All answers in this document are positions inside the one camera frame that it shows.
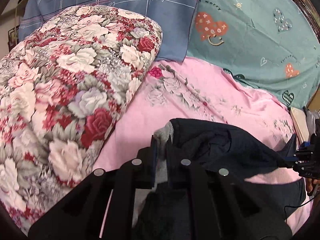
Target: hand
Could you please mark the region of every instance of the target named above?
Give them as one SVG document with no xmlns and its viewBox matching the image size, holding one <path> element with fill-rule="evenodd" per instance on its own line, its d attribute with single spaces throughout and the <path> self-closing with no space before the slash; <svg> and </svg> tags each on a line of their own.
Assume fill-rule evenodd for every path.
<svg viewBox="0 0 320 240">
<path fill-rule="evenodd" d="M 312 191 L 312 184 L 320 184 L 320 179 L 306 178 L 306 191 L 310 193 Z"/>
</svg>

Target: black cable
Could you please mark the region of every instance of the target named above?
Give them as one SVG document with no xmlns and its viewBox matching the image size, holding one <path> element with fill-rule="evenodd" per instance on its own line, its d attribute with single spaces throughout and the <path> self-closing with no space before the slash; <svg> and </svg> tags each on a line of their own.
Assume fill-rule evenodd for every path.
<svg viewBox="0 0 320 240">
<path fill-rule="evenodd" d="M 285 214 L 285 223 L 287 223 L 287 212 L 285 211 L 285 208 L 286 207 L 291 207 L 291 208 L 300 208 L 300 207 L 303 207 L 304 205 L 308 204 L 310 201 L 312 201 L 315 197 L 317 197 L 318 195 L 320 194 L 320 192 L 318 192 L 312 199 L 310 199 L 309 201 L 307 201 L 306 203 L 300 205 L 300 206 L 297 206 L 297 207 L 294 207 L 294 206 L 284 206 L 284 214 Z"/>
</svg>

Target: pink bedsheet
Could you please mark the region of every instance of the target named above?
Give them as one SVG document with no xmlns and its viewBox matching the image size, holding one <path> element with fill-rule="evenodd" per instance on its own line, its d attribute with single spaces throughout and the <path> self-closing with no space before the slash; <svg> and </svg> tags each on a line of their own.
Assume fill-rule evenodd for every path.
<svg viewBox="0 0 320 240">
<path fill-rule="evenodd" d="M 118 169 L 150 146 L 153 132 L 172 118 L 194 118 L 240 127 L 268 147 L 279 150 L 294 133 L 285 106 L 264 90 L 245 88 L 230 74 L 205 61 L 186 57 L 182 64 L 154 62 L 127 112 L 101 150 L 94 168 Z M 256 183 L 289 183 L 300 179 L 289 169 L 248 179 Z M 288 219 L 295 233 L 309 216 L 311 204 Z"/>
</svg>

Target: orange heart print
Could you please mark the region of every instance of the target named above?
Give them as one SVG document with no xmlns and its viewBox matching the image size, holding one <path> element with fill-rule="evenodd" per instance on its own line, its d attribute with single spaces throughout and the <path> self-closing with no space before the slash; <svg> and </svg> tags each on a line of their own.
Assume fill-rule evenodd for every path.
<svg viewBox="0 0 320 240">
<path fill-rule="evenodd" d="M 196 16 L 196 30 L 202 41 L 208 37 L 222 36 L 227 33 L 228 25 L 223 21 L 215 22 L 210 14 L 198 12 Z"/>
<path fill-rule="evenodd" d="M 285 66 L 285 77 L 286 78 L 295 77 L 295 76 L 298 76 L 299 74 L 300 74 L 299 70 L 294 70 L 294 68 L 291 65 L 291 63 L 288 63 Z"/>
</svg>

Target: gray fabric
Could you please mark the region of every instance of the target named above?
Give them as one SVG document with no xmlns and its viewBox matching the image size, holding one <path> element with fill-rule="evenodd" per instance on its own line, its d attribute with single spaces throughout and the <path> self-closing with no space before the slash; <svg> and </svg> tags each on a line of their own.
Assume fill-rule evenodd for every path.
<svg viewBox="0 0 320 240">
<path fill-rule="evenodd" d="M 173 126 L 168 122 L 165 127 L 155 131 L 153 134 L 157 141 L 157 166 L 156 166 L 156 181 L 155 186 L 152 189 L 136 189 L 134 196 L 134 208 L 132 216 L 132 227 L 137 223 L 139 214 L 141 213 L 145 200 L 150 192 L 155 192 L 157 185 L 168 180 L 167 176 L 167 161 L 165 159 L 165 144 L 171 136 L 171 141 L 173 140 Z"/>
<path fill-rule="evenodd" d="M 307 127 L 309 131 L 309 139 L 311 135 L 316 133 L 316 123 L 315 120 L 320 118 L 320 114 L 317 111 L 310 111 L 307 109 L 307 117 L 306 117 L 306 122 L 307 122 Z"/>
</svg>

